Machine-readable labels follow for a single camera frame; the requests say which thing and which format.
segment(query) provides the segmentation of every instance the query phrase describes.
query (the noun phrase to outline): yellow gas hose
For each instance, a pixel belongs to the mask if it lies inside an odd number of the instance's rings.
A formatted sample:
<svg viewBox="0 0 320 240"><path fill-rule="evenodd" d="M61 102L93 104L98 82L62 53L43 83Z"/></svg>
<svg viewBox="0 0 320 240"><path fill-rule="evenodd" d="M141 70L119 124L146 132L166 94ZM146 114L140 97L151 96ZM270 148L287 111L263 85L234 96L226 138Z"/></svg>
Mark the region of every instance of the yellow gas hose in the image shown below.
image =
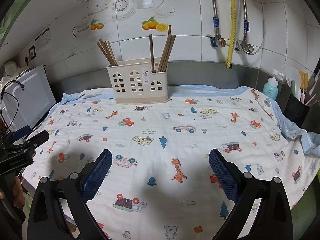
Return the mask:
<svg viewBox="0 0 320 240"><path fill-rule="evenodd" d="M227 68L231 68L233 46L236 38L236 0L231 0L231 36L228 50Z"/></svg>

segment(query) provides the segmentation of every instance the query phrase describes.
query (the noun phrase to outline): white appliance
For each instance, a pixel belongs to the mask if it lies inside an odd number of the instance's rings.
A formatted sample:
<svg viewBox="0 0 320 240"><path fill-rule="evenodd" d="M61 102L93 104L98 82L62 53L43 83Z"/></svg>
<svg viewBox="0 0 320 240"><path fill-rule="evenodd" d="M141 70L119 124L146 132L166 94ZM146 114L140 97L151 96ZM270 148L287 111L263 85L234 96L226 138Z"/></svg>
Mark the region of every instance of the white appliance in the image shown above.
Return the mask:
<svg viewBox="0 0 320 240"><path fill-rule="evenodd" d="M46 112L56 103L50 89L43 65L23 73L16 78L25 87L21 89L17 83L11 83L5 92L14 95L19 101L19 109L10 130L16 131L29 125L32 129ZM2 115L10 125L16 111L17 101L4 94L2 100Z"/></svg>

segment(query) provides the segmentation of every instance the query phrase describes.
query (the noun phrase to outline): silver screw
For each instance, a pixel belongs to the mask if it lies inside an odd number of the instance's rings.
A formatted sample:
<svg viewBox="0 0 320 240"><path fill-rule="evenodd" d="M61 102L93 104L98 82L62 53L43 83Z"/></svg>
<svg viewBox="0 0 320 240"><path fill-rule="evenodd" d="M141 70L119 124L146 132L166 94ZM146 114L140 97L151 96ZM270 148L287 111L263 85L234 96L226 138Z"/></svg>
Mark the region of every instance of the silver screw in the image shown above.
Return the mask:
<svg viewBox="0 0 320 240"><path fill-rule="evenodd" d="M78 173L74 172L70 175L70 179L76 179L78 178Z"/></svg>
<svg viewBox="0 0 320 240"><path fill-rule="evenodd" d="M275 183L278 183L278 184L281 183L281 179L278 177L275 177L273 180L275 181Z"/></svg>
<svg viewBox="0 0 320 240"><path fill-rule="evenodd" d="M43 177L43 178L41 178L40 182L41 182L41 183L45 183L45 182L47 182L47 180L48 180L47 177Z"/></svg>
<svg viewBox="0 0 320 240"><path fill-rule="evenodd" d="M247 179L251 179L252 178L252 174L250 172L245 172L243 175Z"/></svg>

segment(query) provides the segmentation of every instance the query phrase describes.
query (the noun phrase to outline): finger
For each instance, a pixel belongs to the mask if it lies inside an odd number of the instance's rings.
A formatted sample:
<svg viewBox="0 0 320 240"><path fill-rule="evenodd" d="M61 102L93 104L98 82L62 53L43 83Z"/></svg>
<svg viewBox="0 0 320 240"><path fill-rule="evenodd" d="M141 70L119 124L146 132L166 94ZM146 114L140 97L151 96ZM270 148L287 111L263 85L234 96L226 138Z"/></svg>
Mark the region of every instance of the finger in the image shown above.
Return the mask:
<svg viewBox="0 0 320 240"><path fill-rule="evenodd" d="M20 180L19 178L16 176L15 177L16 179L16 182L13 186L13 189L12 189L12 194L17 197L19 196L20 194L23 194L23 190L22 190L22 187L21 187L21 183L20 183Z"/></svg>
<svg viewBox="0 0 320 240"><path fill-rule="evenodd" d="M16 206L17 208L23 208L26 205L26 199L24 198L23 194L17 196L14 200L13 200L13 204L14 206Z"/></svg>

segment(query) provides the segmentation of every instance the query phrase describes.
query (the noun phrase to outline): gray bear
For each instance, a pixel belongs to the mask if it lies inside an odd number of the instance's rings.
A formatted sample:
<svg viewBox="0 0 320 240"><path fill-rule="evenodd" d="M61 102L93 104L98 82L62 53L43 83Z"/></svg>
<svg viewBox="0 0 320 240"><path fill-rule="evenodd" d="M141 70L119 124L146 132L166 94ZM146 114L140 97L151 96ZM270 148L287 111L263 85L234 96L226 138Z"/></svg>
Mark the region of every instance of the gray bear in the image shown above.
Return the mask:
<svg viewBox="0 0 320 240"><path fill-rule="evenodd" d="M166 233L164 236L167 237L167 240L174 240L174 236L176 236L176 232L178 229L178 226L164 226Z"/></svg>

